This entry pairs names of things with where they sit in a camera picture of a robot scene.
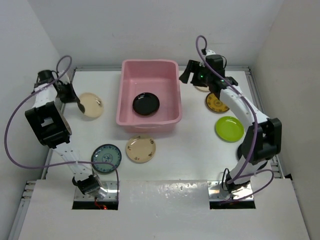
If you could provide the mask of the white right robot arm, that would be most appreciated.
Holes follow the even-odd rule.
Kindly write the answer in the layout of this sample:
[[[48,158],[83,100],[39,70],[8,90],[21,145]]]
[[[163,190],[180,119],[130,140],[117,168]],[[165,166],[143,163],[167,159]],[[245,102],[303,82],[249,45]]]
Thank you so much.
[[[244,95],[238,82],[225,75],[222,56],[211,54],[205,60],[205,63],[189,60],[179,80],[208,87],[244,127],[245,137],[238,148],[239,161],[221,185],[223,190],[231,192],[246,186],[251,177],[263,172],[268,161],[281,151],[282,123],[261,112]]]

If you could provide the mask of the cream floral plate front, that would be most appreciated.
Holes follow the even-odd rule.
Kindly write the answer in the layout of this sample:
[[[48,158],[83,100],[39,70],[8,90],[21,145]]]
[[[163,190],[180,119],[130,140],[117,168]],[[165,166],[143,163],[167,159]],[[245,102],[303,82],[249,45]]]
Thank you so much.
[[[154,157],[156,141],[147,134],[138,134],[128,140],[125,151],[132,162],[144,164]]]

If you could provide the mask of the yellow patterned plate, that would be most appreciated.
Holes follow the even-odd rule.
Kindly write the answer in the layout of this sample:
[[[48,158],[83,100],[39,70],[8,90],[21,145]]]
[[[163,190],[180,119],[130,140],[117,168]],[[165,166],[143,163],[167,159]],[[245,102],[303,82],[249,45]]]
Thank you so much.
[[[220,101],[213,93],[209,93],[205,98],[205,104],[209,110],[215,113],[225,113],[229,110],[229,107]]]

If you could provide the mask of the green plate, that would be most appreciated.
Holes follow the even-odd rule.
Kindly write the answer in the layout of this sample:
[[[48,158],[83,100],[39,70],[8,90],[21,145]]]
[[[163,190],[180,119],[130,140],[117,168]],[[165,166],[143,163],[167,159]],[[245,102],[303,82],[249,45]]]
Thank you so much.
[[[223,116],[215,123],[215,132],[222,140],[234,143],[243,137],[245,129],[237,118]]]

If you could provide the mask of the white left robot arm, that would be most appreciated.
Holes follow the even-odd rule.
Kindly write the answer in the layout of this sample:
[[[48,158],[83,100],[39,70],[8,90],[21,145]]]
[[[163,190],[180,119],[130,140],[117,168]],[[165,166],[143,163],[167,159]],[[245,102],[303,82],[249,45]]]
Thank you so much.
[[[80,111],[85,107],[75,94],[72,84],[60,80],[51,84],[53,78],[40,80],[34,84],[35,103],[25,111],[25,117],[43,146],[54,150],[72,172],[72,183],[82,194],[96,197],[101,187],[93,174],[92,165],[82,163],[79,153],[71,145],[72,130],[55,100],[63,103],[77,103]]]

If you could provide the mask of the black plate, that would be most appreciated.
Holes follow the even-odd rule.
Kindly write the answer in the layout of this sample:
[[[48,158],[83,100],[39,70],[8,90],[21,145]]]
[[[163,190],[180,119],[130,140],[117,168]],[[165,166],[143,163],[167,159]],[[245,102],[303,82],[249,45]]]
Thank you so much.
[[[151,92],[143,92],[133,99],[132,108],[138,115],[150,116],[159,110],[160,100]]]

